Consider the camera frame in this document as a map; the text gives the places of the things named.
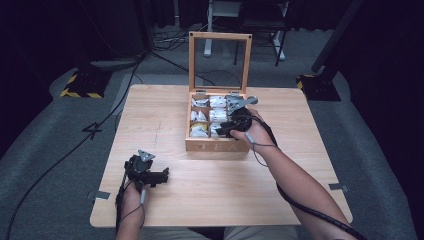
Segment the person's right hand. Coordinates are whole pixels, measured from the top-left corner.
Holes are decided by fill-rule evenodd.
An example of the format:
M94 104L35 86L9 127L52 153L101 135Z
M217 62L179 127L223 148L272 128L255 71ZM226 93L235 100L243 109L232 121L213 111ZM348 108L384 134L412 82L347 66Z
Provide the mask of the person's right hand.
M264 121L262 117L259 115L258 111L254 109L249 109L249 111L252 116L258 117L261 121ZM260 145L274 145L270 136L266 132L265 128L262 127L261 124L255 120L252 120L252 126L250 126L247 132L250 134L250 136L252 136L253 140L258 145L253 146L252 143L250 143L249 139L247 139L245 132L231 130L230 134L234 138L245 142L247 145L249 145L249 147L252 150L258 152L259 154L261 154L262 149L267 148L265 146L260 146Z

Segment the wooden table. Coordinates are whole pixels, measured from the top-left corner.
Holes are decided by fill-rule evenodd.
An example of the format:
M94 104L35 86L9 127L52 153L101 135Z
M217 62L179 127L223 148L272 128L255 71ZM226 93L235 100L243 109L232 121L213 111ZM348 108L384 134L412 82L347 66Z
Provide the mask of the wooden table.
M280 148L315 177L352 214L303 93L298 89L247 88L259 98L252 108L272 127ZM152 171L169 167L169 180L147 190L145 226L241 226L300 224L279 195L269 170L253 152L186 152L188 87L133 85L100 184L90 222L115 226L115 197L124 162L142 149L156 155Z

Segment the wooden box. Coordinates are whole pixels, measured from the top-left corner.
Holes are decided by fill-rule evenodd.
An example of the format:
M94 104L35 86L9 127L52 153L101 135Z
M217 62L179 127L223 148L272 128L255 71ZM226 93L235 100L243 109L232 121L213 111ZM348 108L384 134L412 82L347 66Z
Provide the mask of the wooden box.
M196 77L199 75L196 73L196 60L198 62L206 61L201 56L196 59L196 43L202 41L214 41L214 44L219 41L225 41L230 43L230 47L234 48L236 45L239 48L239 52L243 52L244 56L241 58L243 63L238 64L227 64L227 67L240 68L241 81L238 81L237 86L204 86L197 84ZM187 151L202 151L202 152L247 152L249 147L241 141L234 138L227 138L225 136L217 136L214 134L213 129L219 125L222 119L222 109L218 107L215 109L217 104L212 104L211 99L217 100L214 103L222 103L222 97L227 98L228 96L239 96L246 99L246 87L247 77L250 62L250 49L252 44L251 34L234 34L234 33L213 33L213 32L190 32L189 34L189 99L188 99L188 110L187 110L187 130L185 137L185 144ZM219 61L220 56L214 55L212 58ZM202 102L208 99L206 106L198 107L193 105L193 101ZM199 115L204 115L206 121L198 121Z

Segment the gray carpet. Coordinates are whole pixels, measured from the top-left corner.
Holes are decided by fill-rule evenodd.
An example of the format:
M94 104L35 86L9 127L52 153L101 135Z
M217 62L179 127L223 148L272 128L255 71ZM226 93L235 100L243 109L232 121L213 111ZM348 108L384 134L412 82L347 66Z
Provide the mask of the gray carpet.
M296 76L311 73L310 67L330 35L330 31L288 33L286 60L278 67L273 64L275 54L271 49L253 49L248 85L296 87ZM188 67L187 45L157 53ZM26 190L87 136L82 129L100 123L110 113L122 97L131 73L131 69L115 72L104 99L59 97L73 71L70 69L53 82L53 102L0 161L1 237L6 236L13 210ZM133 81L145 84L184 84L184 76L188 79L187 72L153 56L140 64L136 74L141 80ZM350 102L349 86L340 74L334 83L341 102L309 102L309 106L336 174L350 189L345 195L353 213L353 226L368 239L416 239L405 195L375 138ZM114 238L114 229L90 225L92 201L86 195L98 189L118 123L117 115L107 119L100 128L102 132L85 141L37 184L16 216L11 239ZM297 229L301 239L309 239L302 227Z

